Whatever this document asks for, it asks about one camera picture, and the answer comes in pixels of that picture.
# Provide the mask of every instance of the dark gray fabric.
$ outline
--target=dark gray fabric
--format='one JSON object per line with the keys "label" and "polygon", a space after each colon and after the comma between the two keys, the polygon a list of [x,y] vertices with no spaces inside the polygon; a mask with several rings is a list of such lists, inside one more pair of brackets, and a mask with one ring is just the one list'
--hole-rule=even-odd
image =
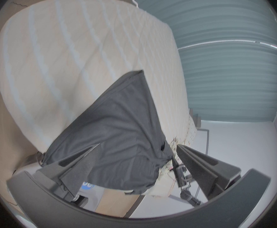
{"label": "dark gray fabric", "polygon": [[129,72],[111,85],[51,144],[43,165],[97,143],[99,159],[83,181],[105,188],[141,194],[171,160],[143,71]]}

